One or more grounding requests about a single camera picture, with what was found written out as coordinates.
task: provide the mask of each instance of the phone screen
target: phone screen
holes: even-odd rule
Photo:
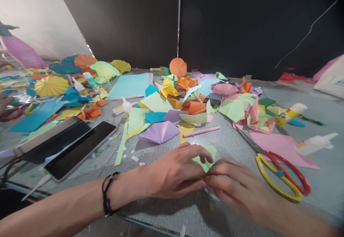
[[[91,129],[61,154],[46,164],[45,169],[55,177],[62,179],[83,158],[89,155],[104,139],[109,137],[116,126],[101,122]]]

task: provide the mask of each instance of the table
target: table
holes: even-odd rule
[[[309,137],[316,135],[326,135],[332,132],[343,133],[342,130],[342,114],[344,113],[344,105],[342,101],[329,101],[323,99],[323,94],[312,95],[310,92],[313,85],[302,83],[300,89],[288,86],[273,86],[269,82],[250,80],[254,87],[264,87],[264,95],[274,99],[283,107],[300,102],[308,106],[303,113],[309,118],[319,120],[328,126],[318,126],[310,122],[303,121],[305,128],[298,128],[286,124],[280,129],[281,134],[291,135],[296,142],[301,142]],[[108,91],[112,88],[104,85]],[[126,115],[121,114],[115,116],[112,108],[118,105],[117,101],[109,101],[109,104],[102,107],[102,116],[91,120],[91,126],[101,121],[116,123],[120,125],[119,130],[123,128]],[[219,131],[209,132],[206,134],[190,137],[188,140],[191,144],[206,144],[214,146],[217,149],[216,160],[221,157],[231,157],[246,164],[258,177],[262,176],[258,171],[255,161],[255,154],[251,147],[231,126],[229,119],[220,113],[214,113],[214,119],[207,127],[221,126]],[[5,148],[18,142],[22,138],[20,133],[7,133],[7,129],[11,128],[14,123],[20,120],[0,123],[0,139],[5,140]],[[96,158],[88,159],[80,166],[65,182],[55,184],[53,181],[48,182],[41,187],[41,191],[51,194],[65,190],[67,188],[86,183],[88,181],[104,178],[114,171],[126,172],[138,166],[139,162],[146,164],[153,163],[162,155],[167,153],[180,144],[179,138],[175,137],[162,145],[150,142],[138,141],[138,136],[130,138],[125,146],[124,154],[126,158],[122,159],[122,163],[118,167],[114,167],[116,159],[116,150],[121,140],[121,134],[113,140],[108,140],[101,148]],[[340,184],[340,176],[344,175],[344,146],[343,137],[338,136],[332,139],[334,148],[332,150],[323,149],[319,152],[311,154],[312,159],[321,167],[321,171],[306,169],[299,167],[298,169],[305,175],[312,187],[312,193],[304,196],[302,202],[298,205],[306,207],[313,213],[316,213],[333,224],[338,224],[343,215],[343,197],[344,185]],[[140,160],[135,162],[130,157],[135,155]],[[10,178],[11,182],[22,184],[27,187],[34,187],[43,177],[39,171],[41,166],[27,164],[17,174]],[[300,181],[294,174],[290,174],[297,183]],[[274,174],[269,173],[272,180],[286,192],[293,194],[292,191],[284,185]],[[210,210],[210,202],[214,207],[214,211]],[[270,229],[260,227],[243,216],[236,214],[230,208],[220,202],[213,193],[208,195],[204,190],[190,193],[183,198],[173,200],[146,198],[138,200],[123,207],[120,216],[125,219],[141,224],[152,224],[174,232],[180,232],[182,225],[186,226],[186,235],[188,236],[276,236],[277,234]]]

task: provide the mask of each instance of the smartphone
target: smartphone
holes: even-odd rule
[[[115,125],[107,122],[99,123],[47,163],[44,168],[55,182],[64,181],[116,131]]]

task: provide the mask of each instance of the black backdrop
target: black backdrop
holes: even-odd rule
[[[287,68],[312,76],[344,53],[344,0],[181,0],[179,57],[188,70],[276,80]]]
[[[151,68],[177,57],[178,0],[64,1],[98,60]]]

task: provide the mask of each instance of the hand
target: hand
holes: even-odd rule
[[[206,187],[205,172],[199,164],[190,164],[190,159],[200,156],[213,163],[211,154],[202,146],[185,142],[151,165],[141,166],[147,186],[147,196],[155,198],[179,198],[187,193]]]
[[[286,210],[290,203],[267,189],[244,164],[222,158],[209,169],[205,182],[226,205],[258,224],[273,228],[274,222],[285,219],[280,218],[281,210]]]

